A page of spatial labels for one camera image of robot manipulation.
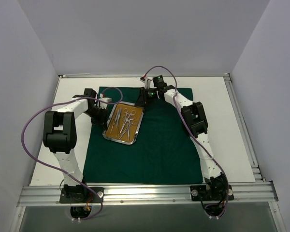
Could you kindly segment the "steel surgical scissors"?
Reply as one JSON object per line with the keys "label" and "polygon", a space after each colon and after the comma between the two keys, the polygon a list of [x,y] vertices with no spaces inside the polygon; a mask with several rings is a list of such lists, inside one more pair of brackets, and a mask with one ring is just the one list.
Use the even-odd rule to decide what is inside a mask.
{"label": "steel surgical scissors", "polygon": [[130,128],[131,128],[131,125],[134,125],[134,119],[135,119],[135,114],[136,114],[136,111],[135,110],[132,110],[130,113],[129,112],[126,112],[126,115],[125,115],[125,120],[124,120],[124,126],[126,125],[126,129],[125,129],[125,133],[127,133],[127,137],[128,137],[128,140],[130,139]]}

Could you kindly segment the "steel tray with brown liner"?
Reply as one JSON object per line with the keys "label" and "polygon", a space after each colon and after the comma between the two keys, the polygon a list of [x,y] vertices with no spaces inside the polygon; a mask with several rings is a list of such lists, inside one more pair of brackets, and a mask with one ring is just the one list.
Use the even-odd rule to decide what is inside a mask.
{"label": "steel tray with brown liner", "polygon": [[[112,132],[111,132],[111,126],[113,124],[115,115],[117,113],[117,110],[119,108],[127,108],[128,111],[130,112],[131,110],[135,110],[136,114],[135,114],[135,123],[134,125],[131,125],[130,127],[130,140],[128,141],[127,139],[127,135],[125,134],[121,139],[118,138],[117,136],[117,128],[114,127]],[[103,131],[102,135],[105,139],[113,141],[113,142],[117,142],[117,143],[121,143],[124,145],[132,145],[133,143],[135,143],[137,136],[139,134],[139,130],[141,127],[141,123],[143,120],[143,116],[144,116],[144,110],[142,107],[136,107],[134,106],[132,103],[129,102],[123,102],[123,103],[119,103],[116,104],[113,109],[111,110],[110,116],[107,120],[107,126],[108,128],[106,130]]]}

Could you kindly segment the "dark green surgical cloth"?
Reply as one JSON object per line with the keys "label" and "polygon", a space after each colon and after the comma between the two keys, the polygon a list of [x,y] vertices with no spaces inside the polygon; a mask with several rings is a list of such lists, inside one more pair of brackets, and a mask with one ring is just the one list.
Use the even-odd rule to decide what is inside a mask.
{"label": "dark green surgical cloth", "polygon": [[161,99],[145,107],[135,143],[106,140],[91,126],[83,175],[91,183],[201,184],[200,159],[177,110]]}

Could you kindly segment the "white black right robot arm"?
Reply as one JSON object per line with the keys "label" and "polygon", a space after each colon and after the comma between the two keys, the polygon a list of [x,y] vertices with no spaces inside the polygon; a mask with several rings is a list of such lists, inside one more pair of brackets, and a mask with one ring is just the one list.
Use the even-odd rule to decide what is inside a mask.
{"label": "white black right robot arm", "polygon": [[193,102],[182,95],[174,86],[161,88],[140,88],[137,106],[146,106],[154,99],[162,99],[171,104],[179,113],[200,158],[200,167],[205,182],[218,179],[227,181],[223,168],[215,160],[208,138],[208,122],[201,102]]}

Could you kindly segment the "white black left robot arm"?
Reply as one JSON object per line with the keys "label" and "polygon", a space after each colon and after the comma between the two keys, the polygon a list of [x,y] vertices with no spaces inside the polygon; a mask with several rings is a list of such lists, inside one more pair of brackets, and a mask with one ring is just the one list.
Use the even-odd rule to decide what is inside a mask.
{"label": "white black left robot arm", "polygon": [[107,106],[112,99],[102,94],[100,97],[97,100],[97,92],[86,88],[82,95],[72,97],[73,102],[44,114],[43,144],[54,154],[60,168],[65,171],[64,185],[73,187],[70,196],[77,203],[82,203],[87,199],[88,190],[79,186],[81,182],[84,182],[84,176],[74,152],[77,143],[75,120],[85,114],[94,123],[107,128]]}

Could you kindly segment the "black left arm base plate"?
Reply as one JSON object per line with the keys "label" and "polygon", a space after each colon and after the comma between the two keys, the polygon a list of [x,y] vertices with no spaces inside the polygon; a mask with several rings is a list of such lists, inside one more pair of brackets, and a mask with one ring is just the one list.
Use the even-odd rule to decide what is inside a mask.
{"label": "black left arm base plate", "polygon": [[60,194],[60,203],[100,203],[101,200],[87,188],[77,185],[63,185]]}

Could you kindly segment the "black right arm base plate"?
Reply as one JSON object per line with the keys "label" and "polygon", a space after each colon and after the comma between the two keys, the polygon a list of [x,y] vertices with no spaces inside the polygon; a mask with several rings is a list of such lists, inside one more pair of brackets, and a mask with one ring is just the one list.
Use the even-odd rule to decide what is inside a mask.
{"label": "black right arm base plate", "polygon": [[192,201],[224,201],[226,200],[227,184],[224,175],[216,178],[205,179],[204,184],[190,186],[190,196]]}

